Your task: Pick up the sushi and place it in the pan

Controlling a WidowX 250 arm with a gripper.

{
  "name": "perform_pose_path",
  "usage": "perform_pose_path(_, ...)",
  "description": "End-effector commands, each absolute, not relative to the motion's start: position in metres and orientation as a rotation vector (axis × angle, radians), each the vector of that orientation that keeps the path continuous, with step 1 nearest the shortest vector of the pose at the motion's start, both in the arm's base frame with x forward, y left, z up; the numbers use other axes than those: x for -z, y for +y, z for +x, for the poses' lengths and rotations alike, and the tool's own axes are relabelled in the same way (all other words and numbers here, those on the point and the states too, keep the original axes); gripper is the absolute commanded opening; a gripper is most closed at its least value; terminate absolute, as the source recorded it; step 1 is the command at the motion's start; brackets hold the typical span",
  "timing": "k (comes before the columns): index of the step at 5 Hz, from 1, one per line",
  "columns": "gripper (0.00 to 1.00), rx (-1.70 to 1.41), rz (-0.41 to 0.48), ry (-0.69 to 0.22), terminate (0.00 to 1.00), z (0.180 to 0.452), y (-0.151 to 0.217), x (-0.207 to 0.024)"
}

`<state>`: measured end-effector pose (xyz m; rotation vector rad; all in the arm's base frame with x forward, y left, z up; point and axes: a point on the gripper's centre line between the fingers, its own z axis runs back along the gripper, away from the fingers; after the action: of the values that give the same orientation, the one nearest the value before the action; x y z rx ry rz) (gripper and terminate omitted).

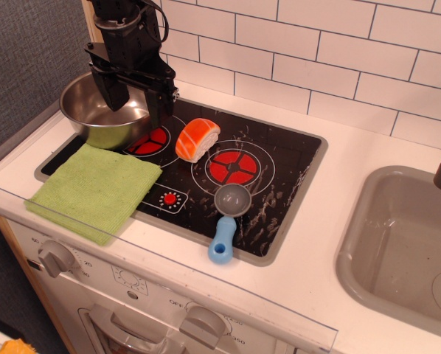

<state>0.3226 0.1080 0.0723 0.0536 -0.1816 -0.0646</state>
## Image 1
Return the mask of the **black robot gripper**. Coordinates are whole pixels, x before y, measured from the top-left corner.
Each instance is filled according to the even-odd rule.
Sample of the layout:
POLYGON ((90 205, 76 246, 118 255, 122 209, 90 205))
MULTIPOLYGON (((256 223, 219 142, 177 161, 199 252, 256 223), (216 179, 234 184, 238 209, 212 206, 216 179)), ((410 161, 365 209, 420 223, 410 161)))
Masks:
POLYGON ((133 26, 106 22, 104 41, 90 42, 85 50, 91 58, 91 73, 105 103, 118 111, 129 100, 128 86, 145 91, 153 128, 173 115, 177 88, 175 71, 160 57, 162 41, 159 25, 142 21, 133 26))

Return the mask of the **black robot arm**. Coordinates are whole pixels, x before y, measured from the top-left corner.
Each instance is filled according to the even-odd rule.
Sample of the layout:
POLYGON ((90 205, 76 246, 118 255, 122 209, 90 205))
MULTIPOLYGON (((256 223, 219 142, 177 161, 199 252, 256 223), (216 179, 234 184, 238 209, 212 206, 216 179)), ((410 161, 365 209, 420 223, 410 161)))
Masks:
POLYGON ((151 125, 173 115, 178 96, 176 72, 160 55, 169 35, 162 8, 153 1, 93 1, 94 24, 103 42, 89 43, 91 73, 112 111, 129 101, 128 88, 145 95, 151 125))

